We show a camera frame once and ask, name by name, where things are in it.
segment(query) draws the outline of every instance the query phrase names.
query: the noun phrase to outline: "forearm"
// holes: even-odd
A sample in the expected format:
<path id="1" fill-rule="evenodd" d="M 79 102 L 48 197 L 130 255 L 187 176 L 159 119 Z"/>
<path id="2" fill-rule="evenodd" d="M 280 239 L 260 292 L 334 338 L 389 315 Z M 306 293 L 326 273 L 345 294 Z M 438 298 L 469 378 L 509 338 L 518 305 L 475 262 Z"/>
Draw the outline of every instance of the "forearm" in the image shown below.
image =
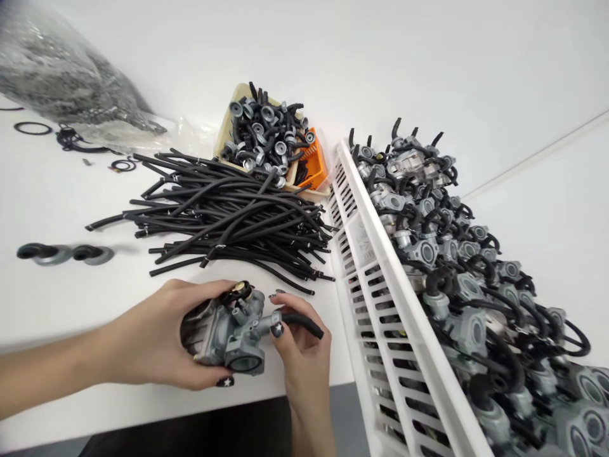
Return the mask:
<path id="1" fill-rule="evenodd" d="M 330 408 L 318 414 L 292 413 L 292 457 L 336 457 Z"/>
<path id="2" fill-rule="evenodd" d="M 0 420 L 102 382 L 95 332 L 0 357 Z"/>

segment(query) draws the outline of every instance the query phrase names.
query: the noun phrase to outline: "carburetor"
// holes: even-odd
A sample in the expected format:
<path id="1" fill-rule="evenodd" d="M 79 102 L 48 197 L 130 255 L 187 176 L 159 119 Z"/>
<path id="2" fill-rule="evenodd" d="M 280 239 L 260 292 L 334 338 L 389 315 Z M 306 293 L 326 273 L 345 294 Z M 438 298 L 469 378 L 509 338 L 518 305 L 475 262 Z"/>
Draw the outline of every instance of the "carburetor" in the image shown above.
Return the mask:
<path id="1" fill-rule="evenodd" d="M 276 310 L 262 317 L 265 296 L 247 281 L 236 283 L 230 292 L 206 300 L 191 310 L 180 327 L 182 345 L 195 361 L 225 366 L 235 373 L 257 376 L 265 372 L 265 352 L 258 347 L 272 326 L 299 324 L 320 340 L 324 332 L 303 314 L 281 314 Z"/>

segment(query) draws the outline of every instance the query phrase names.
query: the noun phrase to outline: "black rubber o-ring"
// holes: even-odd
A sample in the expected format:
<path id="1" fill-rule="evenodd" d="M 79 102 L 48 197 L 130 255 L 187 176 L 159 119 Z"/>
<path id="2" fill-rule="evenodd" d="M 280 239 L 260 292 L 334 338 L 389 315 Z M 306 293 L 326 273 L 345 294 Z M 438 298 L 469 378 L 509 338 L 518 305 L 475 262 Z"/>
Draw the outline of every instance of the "black rubber o-ring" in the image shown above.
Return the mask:
<path id="1" fill-rule="evenodd" d="M 124 164 L 127 166 L 127 168 L 121 168 L 118 165 L 120 164 Z M 128 161 L 128 160 L 120 160 L 120 161 L 114 161 L 112 162 L 112 164 L 110 165 L 112 168 L 119 170 L 121 173 L 125 172 L 125 171 L 133 171 L 136 169 L 136 164 Z"/>
<path id="2" fill-rule="evenodd" d="M 258 361 L 258 365 L 254 366 L 250 369 L 247 369 L 247 370 L 236 370 L 236 369 L 232 368 L 233 364 L 241 359 L 256 359 Z M 234 371 L 235 373 L 247 373 L 248 371 L 255 370 L 260 365 L 262 365 L 262 359 L 260 357 L 256 357 L 255 355 L 244 355 L 243 357 L 238 357 L 236 359 L 231 360 L 226 368 L 228 368 L 230 371 Z"/>
<path id="3" fill-rule="evenodd" d="M 42 127 L 46 127 L 46 131 L 42 131 L 42 132 L 28 132 L 26 130 L 21 130 L 21 127 L 26 126 L 26 125 L 40 125 Z M 49 133 L 53 132 L 52 128 L 50 128 L 48 125 L 43 124 L 43 123 L 34 123 L 34 122 L 16 123 L 13 127 L 18 132 L 25 133 L 26 135 L 48 135 Z"/>

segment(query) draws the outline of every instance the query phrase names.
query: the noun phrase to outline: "white plastic crate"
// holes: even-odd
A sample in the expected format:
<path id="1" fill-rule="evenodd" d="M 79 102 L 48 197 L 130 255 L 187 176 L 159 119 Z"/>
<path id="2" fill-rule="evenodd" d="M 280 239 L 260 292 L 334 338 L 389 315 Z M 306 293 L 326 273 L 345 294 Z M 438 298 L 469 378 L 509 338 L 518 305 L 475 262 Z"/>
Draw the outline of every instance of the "white plastic crate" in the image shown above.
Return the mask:
<path id="1" fill-rule="evenodd" d="M 372 457 L 492 456 L 344 141 L 333 158 L 331 258 Z"/>

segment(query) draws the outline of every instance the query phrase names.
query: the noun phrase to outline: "hand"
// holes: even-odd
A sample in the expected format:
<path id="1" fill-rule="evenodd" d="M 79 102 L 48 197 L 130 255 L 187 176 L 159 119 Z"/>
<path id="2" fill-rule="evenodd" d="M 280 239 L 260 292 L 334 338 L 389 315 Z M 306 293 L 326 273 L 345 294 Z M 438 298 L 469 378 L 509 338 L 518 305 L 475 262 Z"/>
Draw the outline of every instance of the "hand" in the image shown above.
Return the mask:
<path id="1" fill-rule="evenodd" d="M 205 367 L 192 359 L 180 342 L 180 324 L 188 311 L 234 284 L 170 279 L 146 300 L 93 331 L 100 382 L 169 384 L 201 390 L 231 376 L 224 367 Z"/>
<path id="2" fill-rule="evenodd" d="M 330 331 L 311 304 L 302 298 L 278 293 L 271 295 L 270 300 L 274 305 L 284 305 L 283 314 L 304 314 L 324 331 L 323 338 L 318 340 L 301 326 L 282 322 L 284 331 L 279 336 L 273 333 L 273 343 L 284 362 L 285 391 L 294 412 L 303 420 L 329 415 Z"/>

